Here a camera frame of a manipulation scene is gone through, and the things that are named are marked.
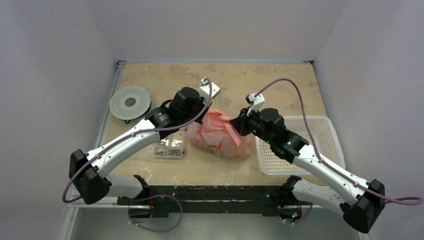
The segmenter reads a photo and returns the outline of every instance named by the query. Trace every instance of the red plastic bag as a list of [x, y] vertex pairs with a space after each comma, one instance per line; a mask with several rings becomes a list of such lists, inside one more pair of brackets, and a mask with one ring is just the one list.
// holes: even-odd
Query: red plastic bag
[[218, 109], [209, 109], [203, 124], [190, 124], [187, 139], [196, 147], [212, 150], [221, 158], [244, 159], [252, 152], [251, 136], [240, 136], [229, 123], [230, 118]]

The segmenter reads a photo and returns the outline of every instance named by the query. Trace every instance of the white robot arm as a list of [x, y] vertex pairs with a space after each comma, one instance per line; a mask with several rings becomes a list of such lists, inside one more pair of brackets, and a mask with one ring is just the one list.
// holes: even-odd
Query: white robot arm
[[[105, 196], [139, 196], [143, 187], [147, 186], [141, 176], [114, 176], [110, 175], [111, 171], [141, 149], [177, 132], [182, 125], [194, 122], [193, 119], [202, 123], [220, 88], [206, 78], [201, 80], [201, 85], [198, 90], [183, 87], [172, 100], [152, 109], [137, 125], [109, 143], [87, 153], [80, 149], [73, 152], [69, 178], [78, 190], [79, 198], [86, 204], [93, 204]], [[62, 200], [73, 202], [74, 199], [66, 199], [66, 192]]]
[[[265, 108], [260, 111], [265, 102], [260, 92], [250, 93], [246, 100], [250, 106], [243, 108], [239, 116], [230, 121], [238, 133], [241, 136], [255, 135], [267, 142], [277, 157], [303, 168], [328, 184], [318, 186], [291, 176], [282, 186], [286, 192], [290, 192], [290, 197], [330, 209], [342, 215], [354, 229], [367, 233], [384, 209], [385, 200], [358, 186], [368, 186], [369, 190], [384, 195], [384, 185], [378, 180], [370, 182], [355, 176], [324, 155], [317, 154], [314, 146], [306, 139], [286, 128], [284, 118], [276, 109]], [[340, 174], [349, 176], [352, 181]]]

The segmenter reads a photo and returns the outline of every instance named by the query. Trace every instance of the white plastic basket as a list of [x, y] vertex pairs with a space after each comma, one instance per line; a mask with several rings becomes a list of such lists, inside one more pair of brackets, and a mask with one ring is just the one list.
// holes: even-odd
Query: white plastic basket
[[[306, 119], [318, 151], [340, 167], [346, 168], [345, 157], [331, 120], [326, 116], [306, 116]], [[302, 116], [285, 116], [284, 124], [289, 130], [312, 144]], [[311, 175], [303, 168], [276, 157], [270, 145], [258, 137], [256, 137], [256, 148], [260, 169], [266, 175]]]

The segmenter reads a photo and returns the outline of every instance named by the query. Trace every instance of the tabletop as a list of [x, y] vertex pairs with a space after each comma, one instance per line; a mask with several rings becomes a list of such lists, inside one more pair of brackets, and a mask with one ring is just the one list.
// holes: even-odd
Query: tabletop
[[[211, 108], [222, 110], [235, 118], [248, 106], [246, 95], [259, 91], [278, 78], [293, 80], [303, 97], [307, 115], [326, 116], [326, 109], [311, 64], [135, 64], [125, 65], [119, 89], [141, 86], [151, 95], [152, 108], [172, 99], [182, 87], [197, 89], [200, 80], [210, 78], [221, 91]], [[263, 92], [262, 108], [275, 108], [282, 116], [302, 115], [299, 97], [288, 82], [278, 82]], [[107, 142], [131, 128], [131, 124], [111, 117], [105, 129]], [[288, 176], [265, 175], [260, 168], [256, 147], [242, 160], [223, 159], [211, 151], [199, 149], [185, 142], [185, 154], [181, 159], [152, 157], [152, 148], [145, 147], [116, 167], [111, 174], [140, 175], [149, 185], [188, 186], [254, 186], [281, 185]], [[307, 181], [324, 185], [313, 175], [305, 175]]]

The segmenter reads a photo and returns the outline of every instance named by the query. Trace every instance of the clear plastic box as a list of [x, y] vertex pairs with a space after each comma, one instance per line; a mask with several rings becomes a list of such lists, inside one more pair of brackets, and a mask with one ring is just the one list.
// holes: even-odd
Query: clear plastic box
[[180, 159], [185, 153], [185, 134], [187, 128], [165, 137], [153, 144], [151, 155], [155, 158]]
[[[306, 119], [318, 151], [345, 169], [345, 157], [331, 120], [326, 116], [306, 116]], [[285, 116], [284, 124], [289, 130], [299, 134], [311, 144], [302, 116]], [[256, 137], [256, 149], [260, 169], [266, 175], [311, 175], [303, 168], [275, 156], [270, 145], [258, 137]]]

